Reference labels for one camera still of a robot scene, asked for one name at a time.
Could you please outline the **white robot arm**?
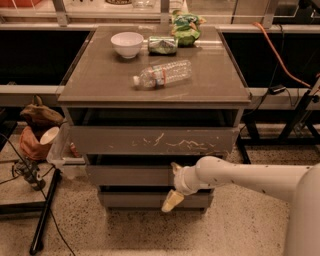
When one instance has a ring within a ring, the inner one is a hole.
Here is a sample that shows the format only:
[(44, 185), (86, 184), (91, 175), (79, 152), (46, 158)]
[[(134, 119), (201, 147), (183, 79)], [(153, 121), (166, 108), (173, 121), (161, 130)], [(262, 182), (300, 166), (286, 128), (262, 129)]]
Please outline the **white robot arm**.
[(291, 204), (283, 256), (320, 256), (320, 165), (253, 165), (205, 156), (193, 166), (172, 165), (169, 212), (201, 189), (235, 184)]

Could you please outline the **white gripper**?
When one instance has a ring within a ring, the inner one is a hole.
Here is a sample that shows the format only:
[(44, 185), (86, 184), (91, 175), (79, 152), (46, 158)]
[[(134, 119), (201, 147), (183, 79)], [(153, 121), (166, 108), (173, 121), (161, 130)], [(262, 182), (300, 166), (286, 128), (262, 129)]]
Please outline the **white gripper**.
[(178, 204), (184, 200), (184, 195), (195, 194), (200, 189), (200, 180), (198, 179), (194, 166), (184, 166), (172, 162), (172, 172), (174, 174), (175, 190), (170, 190), (161, 210), (165, 213), (172, 211)]

